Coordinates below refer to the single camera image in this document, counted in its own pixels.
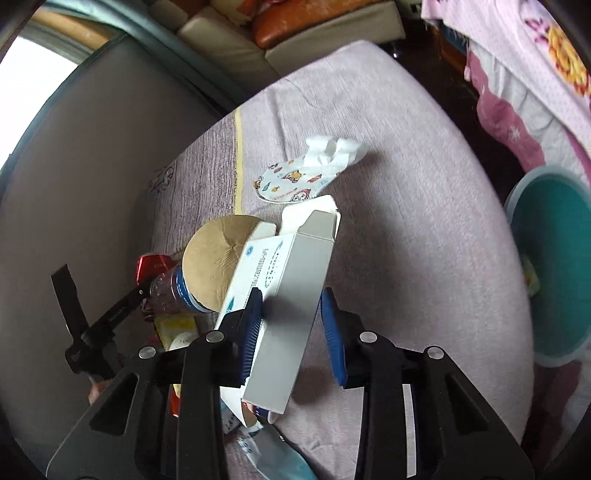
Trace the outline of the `person's left hand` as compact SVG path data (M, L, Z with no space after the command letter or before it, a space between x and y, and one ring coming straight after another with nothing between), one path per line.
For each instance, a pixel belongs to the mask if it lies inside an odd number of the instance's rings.
M92 405L94 402L97 401L97 399L100 397L100 395L106 390L106 388L110 385L111 381L110 380L105 380L105 381L101 381L101 382L91 382L91 388L90 391L88 393L87 399L88 399L88 403L90 405Z

